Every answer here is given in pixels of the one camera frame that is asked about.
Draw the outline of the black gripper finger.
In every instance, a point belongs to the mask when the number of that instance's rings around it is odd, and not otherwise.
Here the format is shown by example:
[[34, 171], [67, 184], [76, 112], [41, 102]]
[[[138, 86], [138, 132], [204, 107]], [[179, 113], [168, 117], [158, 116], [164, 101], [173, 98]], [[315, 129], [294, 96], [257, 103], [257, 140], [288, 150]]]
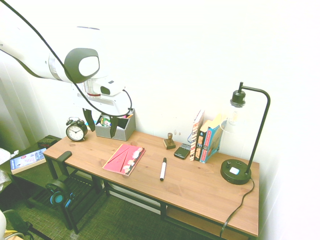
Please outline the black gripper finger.
[[92, 111], [89, 109], [86, 109], [86, 108], [83, 108], [82, 111], [83, 111], [83, 115], [85, 117], [86, 122], [88, 123], [90, 130], [92, 132], [94, 132], [96, 129], [96, 125], [95, 125], [95, 122], [92, 117]]
[[113, 138], [116, 134], [119, 119], [115, 116], [110, 116], [110, 138]]

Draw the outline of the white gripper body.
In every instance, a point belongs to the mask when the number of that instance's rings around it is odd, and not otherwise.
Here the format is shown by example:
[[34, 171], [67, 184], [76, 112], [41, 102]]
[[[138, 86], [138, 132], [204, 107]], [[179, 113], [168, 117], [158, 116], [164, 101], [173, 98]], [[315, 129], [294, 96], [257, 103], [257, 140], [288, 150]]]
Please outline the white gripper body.
[[74, 84], [71, 84], [72, 88], [72, 99], [73, 103], [83, 109], [96, 111], [98, 112], [101, 110], [102, 112], [106, 114], [110, 114], [113, 116], [120, 116], [124, 115], [129, 111], [129, 108], [131, 107], [131, 101], [129, 96], [124, 92], [121, 91], [120, 93], [117, 93], [114, 96], [109, 95], [100, 95], [100, 96], [91, 96], [85, 92], [85, 87], [83, 84], [77, 85], [81, 92], [85, 95], [87, 100], [97, 108], [93, 108], [81, 95], [79, 90], [75, 87]]

